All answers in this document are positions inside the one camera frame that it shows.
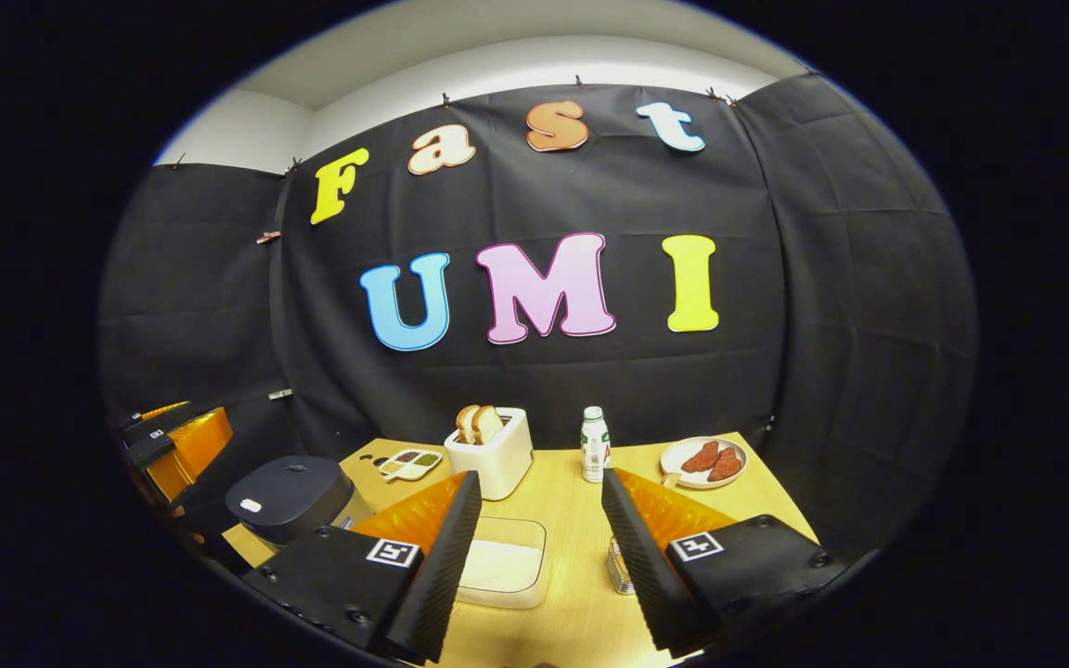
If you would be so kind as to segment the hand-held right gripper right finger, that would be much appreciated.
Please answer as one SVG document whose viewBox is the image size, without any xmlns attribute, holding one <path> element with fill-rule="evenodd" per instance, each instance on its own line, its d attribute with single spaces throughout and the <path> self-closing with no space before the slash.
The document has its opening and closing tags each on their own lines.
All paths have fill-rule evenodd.
<svg viewBox="0 0 1069 668">
<path fill-rule="evenodd" d="M 650 638 L 673 657 L 776 641 L 869 563 L 836 557 L 775 516 L 732 521 L 623 469 L 603 473 L 601 504 Z"/>
</svg>

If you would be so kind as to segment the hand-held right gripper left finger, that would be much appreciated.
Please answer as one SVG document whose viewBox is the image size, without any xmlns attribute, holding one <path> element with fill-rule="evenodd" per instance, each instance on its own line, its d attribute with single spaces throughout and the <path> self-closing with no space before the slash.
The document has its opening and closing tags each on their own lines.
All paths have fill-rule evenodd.
<svg viewBox="0 0 1069 668">
<path fill-rule="evenodd" d="M 370 654 L 437 662 L 480 510 L 479 473 L 458 473 L 351 529 L 315 528 L 243 582 Z"/>
</svg>

